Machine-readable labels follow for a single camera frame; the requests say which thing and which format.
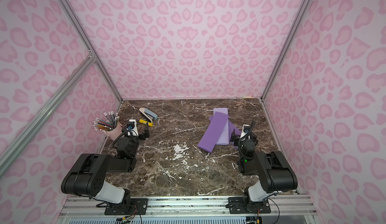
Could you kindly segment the pink pencil cup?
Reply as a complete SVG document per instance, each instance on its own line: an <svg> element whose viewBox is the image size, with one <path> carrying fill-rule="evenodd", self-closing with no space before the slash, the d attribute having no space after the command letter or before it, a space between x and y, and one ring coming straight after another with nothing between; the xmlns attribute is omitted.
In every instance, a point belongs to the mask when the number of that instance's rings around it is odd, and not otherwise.
<svg viewBox="0 0 386 224"><path fill-rule="evenodd" d="M105 134L110 137L111 140L116 140L122 133L122 124L120 122L117 123L117 126L111 130L106 131Z"/></svg>

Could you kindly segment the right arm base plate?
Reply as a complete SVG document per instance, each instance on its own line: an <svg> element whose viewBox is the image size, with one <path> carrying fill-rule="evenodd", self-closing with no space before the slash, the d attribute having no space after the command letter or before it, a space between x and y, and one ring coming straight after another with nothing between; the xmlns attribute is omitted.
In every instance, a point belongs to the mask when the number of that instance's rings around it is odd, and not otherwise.
<svg viewBox="0 0 386 224"><path fill-rule="evenodd" d="M253 202L245 197L229 197L225 205L230 214L270 214L271 209L267 199Z"/></svg>

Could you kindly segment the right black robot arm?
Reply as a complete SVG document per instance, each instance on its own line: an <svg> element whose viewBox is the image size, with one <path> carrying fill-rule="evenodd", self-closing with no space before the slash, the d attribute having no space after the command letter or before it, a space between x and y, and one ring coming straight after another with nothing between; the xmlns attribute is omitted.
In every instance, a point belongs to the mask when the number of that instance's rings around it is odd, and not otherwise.
<svg viewBox="0 0 386 224"><path fill-rule="evenodd" d="M262 202L272 195L297 189L298 179L281 151L255 150L258 140L250 126L239 134L233 131L230 141L238 147L239 172L244 176L258 176L258 182L244 192L248 202Z"/></svg>

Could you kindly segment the dark purple paper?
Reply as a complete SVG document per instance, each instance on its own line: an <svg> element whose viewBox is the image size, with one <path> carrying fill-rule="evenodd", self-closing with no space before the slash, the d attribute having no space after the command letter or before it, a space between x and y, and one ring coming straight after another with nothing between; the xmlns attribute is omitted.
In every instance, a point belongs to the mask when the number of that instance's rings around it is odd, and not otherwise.
<svg viewBox="0 0 386 224"><path fill-rule="evenodd" d="M226 122L228 122L229 124L229 137L228 137L229 140L230 140L230 134L232 134L233 130L235 130L236 135L241 134L241 132L232 123L230 123L228 116L223 113L215 113L213 115L206 133L209 134L209 136L213 140L217 141L224 129L224 125Z"/></svg>
<svg viewBox="0 0 386 224"><path fill-rule="evenodd" d="M229 116L225 113L214 113L207 130L205 131L203 137L198 143L198 148L212 153L216 145L228 145L228 118Z"/></svg>

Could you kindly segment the bundle of pencils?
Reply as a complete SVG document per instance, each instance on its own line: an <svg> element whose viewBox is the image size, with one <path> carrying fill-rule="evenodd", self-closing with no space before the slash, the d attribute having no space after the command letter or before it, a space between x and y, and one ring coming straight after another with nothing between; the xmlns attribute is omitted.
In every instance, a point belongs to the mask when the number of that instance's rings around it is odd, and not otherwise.
<svg viewBox="0 0 386 224"><path fill-rule="evenodd" d="M119 123L119 116L117 113L113 111L105 112L104 113L105 120L101 118L96 118L93 122L93 127L95 130L99 131L112 131L114 130Z"/></svg>

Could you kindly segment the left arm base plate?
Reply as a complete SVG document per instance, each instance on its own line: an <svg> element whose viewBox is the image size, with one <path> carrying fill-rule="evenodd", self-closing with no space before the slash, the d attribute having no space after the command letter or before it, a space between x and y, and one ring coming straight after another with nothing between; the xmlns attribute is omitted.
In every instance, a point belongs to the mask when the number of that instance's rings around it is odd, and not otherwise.
<svg viewBox="0 0 386 224"><path fill-rule="evenodd" d="M104 214L106 216L145 215L148 201L147 198L132 198L128 204L107 204Z"/></svg>

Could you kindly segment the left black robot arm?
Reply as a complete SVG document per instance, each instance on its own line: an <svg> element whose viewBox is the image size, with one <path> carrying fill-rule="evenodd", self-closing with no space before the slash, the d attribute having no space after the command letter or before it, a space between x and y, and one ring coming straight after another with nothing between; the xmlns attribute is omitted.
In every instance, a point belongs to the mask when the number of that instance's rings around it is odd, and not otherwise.
<svg viewBox="0 0 386 224"><path fill-rule="evenodd" d="M106 174L132 172L137 162L140 141L149 137L149 124L146 124L142 133L138 133L134 122L128 122L126 129L112 143L117 154L81 154L62 181L61 191L111 205L129 205L129 190L108 183Z"/></svg>

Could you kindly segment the light lilac paper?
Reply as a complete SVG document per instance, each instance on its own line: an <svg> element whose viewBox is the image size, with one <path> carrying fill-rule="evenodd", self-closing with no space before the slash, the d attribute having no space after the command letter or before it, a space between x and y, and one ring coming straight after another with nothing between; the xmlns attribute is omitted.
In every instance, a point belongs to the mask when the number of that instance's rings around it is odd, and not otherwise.
<svg viewBox="0 0 386 224"><path fill-rule="evenodd" d="M228 109L226 107L221 107L221 108L214 108L214 113L223 113L228 115ZM224 129L216 143L216 145L228 145L229 144L229 124L228 122L225 123Z"/></svg>

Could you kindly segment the aluminium front rail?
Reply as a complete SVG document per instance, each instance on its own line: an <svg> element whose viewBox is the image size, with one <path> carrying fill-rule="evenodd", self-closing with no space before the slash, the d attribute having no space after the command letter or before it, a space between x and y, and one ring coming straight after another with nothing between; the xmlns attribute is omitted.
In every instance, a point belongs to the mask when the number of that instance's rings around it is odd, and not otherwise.
<svg viewBox="0 0 386 224"><path fill-rule="evenodd" d="M227 207L230 196L154 196L129 213L105 215L106 205L69 197L58 224L319 224L308 195L271 196L258 213Z"/></svg>

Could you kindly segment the grey beige stapler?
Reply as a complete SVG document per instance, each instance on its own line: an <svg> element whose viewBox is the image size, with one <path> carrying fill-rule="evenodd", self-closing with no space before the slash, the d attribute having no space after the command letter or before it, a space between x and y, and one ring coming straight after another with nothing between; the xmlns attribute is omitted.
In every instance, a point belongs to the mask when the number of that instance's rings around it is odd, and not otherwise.
<svg viewBox="0 0 386 224"><path fill-rule="evenodd" d="M156 113L152 112L151 110L145 107L141 107L139 111L151 123L158 119L158 115Z"/></svg>

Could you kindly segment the yellow glue stick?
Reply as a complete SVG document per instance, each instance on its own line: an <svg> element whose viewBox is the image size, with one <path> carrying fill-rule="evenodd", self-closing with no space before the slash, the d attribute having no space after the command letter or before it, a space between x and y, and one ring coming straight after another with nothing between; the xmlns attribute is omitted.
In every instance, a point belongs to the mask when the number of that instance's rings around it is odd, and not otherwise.
<svg viewBox="0 0 386 224"><path fill-rule="evenodd" d="M147 125L147 126L150 126L150 127L153 126L153 123L152 123L152 122L149 122L149 121L146 121L146 120L143 120L143 119L140 119L139 122L140 122L141 124L144 124L144 125Z"/></svg>

